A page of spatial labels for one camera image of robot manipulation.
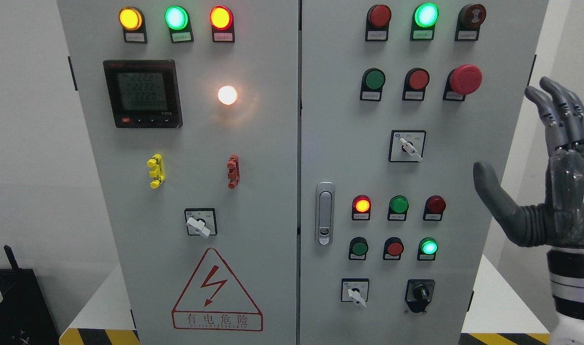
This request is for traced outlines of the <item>gray robotic hand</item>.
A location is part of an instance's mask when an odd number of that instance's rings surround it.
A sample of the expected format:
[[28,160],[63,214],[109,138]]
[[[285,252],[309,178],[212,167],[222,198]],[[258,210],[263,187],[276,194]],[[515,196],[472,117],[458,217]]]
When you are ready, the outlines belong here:
[[584,105],[548,77],[539,84],[526,87],[525,96],[544,125],[549,156],[544,203],[518,205],[492,166],[480,161],[473,166],[474,188],[512,243],[584,249]]

